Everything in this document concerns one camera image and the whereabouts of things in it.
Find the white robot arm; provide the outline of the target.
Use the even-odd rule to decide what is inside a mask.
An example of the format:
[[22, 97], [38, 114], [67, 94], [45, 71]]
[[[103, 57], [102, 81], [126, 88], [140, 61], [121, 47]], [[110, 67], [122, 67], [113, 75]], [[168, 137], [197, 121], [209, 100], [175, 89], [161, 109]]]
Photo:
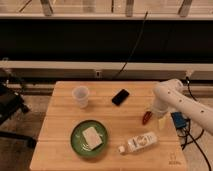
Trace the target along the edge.
[[151, 112], [162, 118], [169, 108], [175, 108], [213, 135], [213, 108], [182, 94], [183, 84], [178, 79], [157, 83], [153, 88]]

